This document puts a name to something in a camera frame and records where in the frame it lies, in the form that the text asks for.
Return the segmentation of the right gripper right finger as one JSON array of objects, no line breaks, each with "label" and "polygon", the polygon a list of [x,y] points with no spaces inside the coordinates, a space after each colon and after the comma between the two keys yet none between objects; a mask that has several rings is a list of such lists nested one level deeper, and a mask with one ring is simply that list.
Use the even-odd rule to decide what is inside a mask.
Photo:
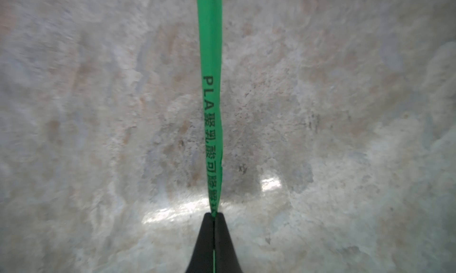
[{"label": "right gripper right finger", "polygon": [[214,222],[214,249],[216,273],[243,273],[221,212],[217,213]]}]

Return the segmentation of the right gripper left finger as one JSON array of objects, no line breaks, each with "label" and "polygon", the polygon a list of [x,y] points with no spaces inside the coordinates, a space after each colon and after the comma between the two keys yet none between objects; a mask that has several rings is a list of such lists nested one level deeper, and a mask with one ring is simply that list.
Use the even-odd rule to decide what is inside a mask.
[{"label": "right gripper left finger", "polygon": [[204,214],[186,273],[214,273],[214,217]]}]

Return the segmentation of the green straw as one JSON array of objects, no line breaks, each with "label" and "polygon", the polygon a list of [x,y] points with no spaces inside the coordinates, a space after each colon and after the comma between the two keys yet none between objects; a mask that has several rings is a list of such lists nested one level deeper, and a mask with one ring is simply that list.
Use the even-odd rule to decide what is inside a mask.
[{"label": "green straw", "polygon": [[216,216],[222,193],[223,129],[220,107],[222,74],[222,0],[197,0],[203,122],[209,205]]}]

